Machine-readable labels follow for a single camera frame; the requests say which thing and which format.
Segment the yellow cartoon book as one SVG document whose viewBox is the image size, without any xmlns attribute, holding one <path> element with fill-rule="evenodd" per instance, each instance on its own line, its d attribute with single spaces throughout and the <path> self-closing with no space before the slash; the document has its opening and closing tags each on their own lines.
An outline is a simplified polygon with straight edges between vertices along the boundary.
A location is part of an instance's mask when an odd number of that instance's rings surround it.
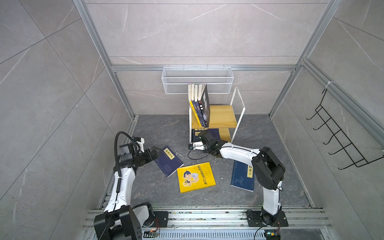
<svg viewBox="0 0 384 240">
<path fill-rule="evenodd" d="M 177 169 L 181 193 L 200 190 L 216 185 L 209 162 Z"/>
</svg>

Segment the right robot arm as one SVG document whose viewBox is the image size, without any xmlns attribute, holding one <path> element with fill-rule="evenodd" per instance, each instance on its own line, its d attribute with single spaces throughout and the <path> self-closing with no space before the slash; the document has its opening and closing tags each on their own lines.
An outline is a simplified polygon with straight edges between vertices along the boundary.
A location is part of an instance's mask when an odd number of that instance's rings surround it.
<svg viewBox="0 0 384 240">
<path fill-rule="evenodd" d="M 200 141 L 189 146 L 191 150 L 201 150 L 217 158 L 232 159 L 253 167 L 258 183 L 263 187 L 263 206 L 261 221 L 266 226 L 273 226 L 283 216 L 280 192 L 284 179 L 285 167 L 268 147 L 250 149 L 240 147 L 224 140 L 217 140 L 210 131 L 199 133 Z"/>
</svg>

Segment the purple portrait book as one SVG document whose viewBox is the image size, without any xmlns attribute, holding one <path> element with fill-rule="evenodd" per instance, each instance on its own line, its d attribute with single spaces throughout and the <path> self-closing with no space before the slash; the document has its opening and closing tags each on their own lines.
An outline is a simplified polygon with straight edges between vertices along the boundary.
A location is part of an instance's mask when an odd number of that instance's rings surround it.
<svg viewBox="0 0 384 240">
<path fill-rule="evenodd" d="M 192 102 L 192 105 L 193 105 L 193 110 L 194 110 L 194 114 L 197 118 L 197 122 L 199 124 L 200 127 L 205 127 L 205 123 L 204 123 L 204 120 L 203 120 L 203 117 L 202 117 L 202 114 L 201 114 L 201 110 L 200 110 L 200 105 L 199 103 L 196 101 L 196 96 L 197 96 L 197 90 L 196 90 L 196 87 L 198 85 L 196 84 L 192 84 L 191 85 L 191 102 Z"/>
<path fill-rule="evenodd" d="M 199 96 L 199 85 L 195 84 L 194 101 L 195 101 L 197 109 L 198 109 L 197 110 L 197 114 L 199 116 L 201 126 L 203 128 L 206 128 L 207 124 L 206 124 L 206 121 L 204 120 L 204 116 L 203 116 L 203 113 L 202 113 L 202 107 L 200 106 L 200 102 L 199 102 L 198 96 Z"/>
</svg>

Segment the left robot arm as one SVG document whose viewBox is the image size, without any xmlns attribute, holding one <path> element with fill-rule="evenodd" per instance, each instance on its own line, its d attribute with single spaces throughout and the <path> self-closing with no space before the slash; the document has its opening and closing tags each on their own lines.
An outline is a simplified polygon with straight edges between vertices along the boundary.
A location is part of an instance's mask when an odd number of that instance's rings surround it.
<svg viewBox="0 0 384 240">
<path fill-rule="evenodd" d="M 159 227 L 152 205 L 131 205 L 131 195 L 138 167 L 158 158 L 154 148 L 144 149 L 145 140 L 133 137 L 133 143 L 117 146 L 115 139 L 114 185 L 104 212 L 94 220 L 98 240 L 141 240 L 142 228 Z"/>
</svg>

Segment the dark blue book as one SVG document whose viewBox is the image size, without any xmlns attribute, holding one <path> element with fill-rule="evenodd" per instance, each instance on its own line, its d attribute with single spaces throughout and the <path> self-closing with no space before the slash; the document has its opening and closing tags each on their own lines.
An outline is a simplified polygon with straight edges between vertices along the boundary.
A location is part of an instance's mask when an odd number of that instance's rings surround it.
<svg viewBox="0 0 384 240">
<path fill-rule="evenodd" d="M 192 137 L 191 137 L 191 140 L 193 143 L 195 142 L 200 142 L 201 139 L 199 137 L 199 134 L 203 131 L 205 131 L 206 129 L 192 129 L 191 133 L 192 133 Z M 219 129 L 208 129 L 210 131 L 210 133 L 212 134 L 212 136 L 216 139 L 216 140 L 219 140 L 221 137 L 220 137 L 220 133 L 219 133 Z"/>
<path fill-rule="evenodd" d="M 178 168 L 184 166 L 184 163 L 168 146 L 162 148 L 155 162 L 167 178 L 175 173 Z"/>
</svg>

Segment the black book white characters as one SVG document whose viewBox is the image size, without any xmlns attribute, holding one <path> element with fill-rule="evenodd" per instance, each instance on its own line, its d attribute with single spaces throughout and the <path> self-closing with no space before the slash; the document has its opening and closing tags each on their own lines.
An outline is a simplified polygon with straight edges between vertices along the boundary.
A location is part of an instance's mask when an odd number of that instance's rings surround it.
<svg viewBox="0 0 384 240">
<path fill-rule="evenodd" d="M 204 116 L 204 120 L 206 121 L 207 128 L 208 128 L 209 122 L 210 122 L 210 104 L 209 104 L 207 85 L 199 85 L 198 98 L 199 98 L 200 106 L 202 107 L 202 113 Z"/>
</svg>

